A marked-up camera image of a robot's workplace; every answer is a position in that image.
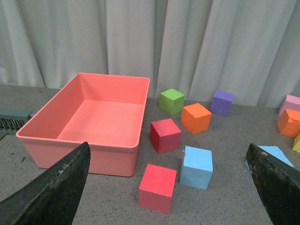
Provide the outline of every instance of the pink plastic bin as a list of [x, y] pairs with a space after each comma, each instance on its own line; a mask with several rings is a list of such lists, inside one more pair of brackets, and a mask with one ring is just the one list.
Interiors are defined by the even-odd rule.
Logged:
[[87, 141], [90, 173], [130, 177], [149, 82], [143, 77], [77, 74], [16, 136], [38, 167], [49, 168]]

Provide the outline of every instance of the cube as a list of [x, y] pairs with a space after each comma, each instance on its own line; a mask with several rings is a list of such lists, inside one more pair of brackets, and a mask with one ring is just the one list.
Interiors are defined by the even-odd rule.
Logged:
[[300, 152], [300, 134], [295, 138], [292, 149], [296, 152]]
[[233, 99], [234, 94], [217, 90], [212, 99], [210, 111], [215, 114], [227, 116]]
[[171, 116], [179, 113], [183, 108], [184, 96], [184, 94], [174, 89], [161, 92], [159, 108]]
[[[284, 163], [288, 164], [291, 167], [294, 167], [294, 165], [288, 160], [288, 158], [284, 155], [282, 150], [280, 150], [277, 146], [259, 146], [261, 149], [265, 150], [267, 153], [271, 154], [272, 156], [275, 156], [279, 160], [283, 161]], [[248, 162], [245, 162], [246, 167], [249, 169]]]
[[196, 103], [183, 107], [180, 122], [191, 134], [196, 134], [208, 129], [210, 119], [211, 112]]
[[286, 95], [285, 100], [283, 101], [278, 116], [282, 116], [285, 109], [292, 109], [295, 111], [300, 111], [300, 97], [293, 95]]
[[157, 153], [179, 148], [181, 130], [172, 119], [151, 122], [150, 140]]
[[285, 109], [277, 121], [277, 127], [281, 135], [296, 138], [300, 133], [300, 112]]
[[139, 205], [169, 214], [176, 173], [173, 169], [148, 164], [139, 187]]
[[181, 163], [179, 184], [206, 190], [212, 172], [211, 151], [186, 146]]

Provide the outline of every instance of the gray table surface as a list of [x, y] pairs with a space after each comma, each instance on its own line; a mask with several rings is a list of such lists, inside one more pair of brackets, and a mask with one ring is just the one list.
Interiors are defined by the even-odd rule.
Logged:
[[[36, 113], [57, 92], [0, 85], [0, 106]], [[213, 114], [209, 129], [192, 135], [181, 125], [181, 113], [169, 116], [159, 109], [158, 100], [147, 99], [134, 176], [89, 174], [73, 224], [272, 224], [245, 166], [245, 155], [250, 143], [278, 146], [295, 168], [300, 168], [300, 154], [292, 150], [293, 139], [280, 135], [276, 127], [278, 109], [232, 105], [227, 117]], [[193, 103], [196, 101], [185, 101], [185, 105]], [[210, 103], [201, 104], [209, 109]], [[172, 118], [182, 131], [180, 148], [157, 154], [149, 139], [150, 123], [167, 118]], [[214, 171], [207, 190], [179, 185], [185, 146], [212, 151]], [[148, 163], [177, 170], [169, 215], [138, 204], [138, 188]], [[43, 171], [13, 136], [0, 148], [0, 201]]]

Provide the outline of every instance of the pink cube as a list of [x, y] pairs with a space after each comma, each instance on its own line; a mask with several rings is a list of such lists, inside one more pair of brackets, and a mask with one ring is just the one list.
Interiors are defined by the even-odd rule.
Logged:
[[169, 214], [176, 173], [173, 169], [148, 164], [139, 187], [139, 205]]
[[157, 153], [178, 149], [180, 138], [181, 130], [172, 119], [151, 122], [150, 140]]
[[279, 109], [278, 116], [281, 116], [285, 111], [285, 109], [300, 111], [300, 97], [296, 97], [293, 95], [286, 95], [286, 98]]

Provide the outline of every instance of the curtain fold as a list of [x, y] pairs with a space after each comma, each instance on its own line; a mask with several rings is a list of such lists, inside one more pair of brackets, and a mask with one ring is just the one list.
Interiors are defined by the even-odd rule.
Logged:
[[0, 83], [61, 88], [80, 72], [279, 107], [300, 96], [300, 0], [0, 0]]

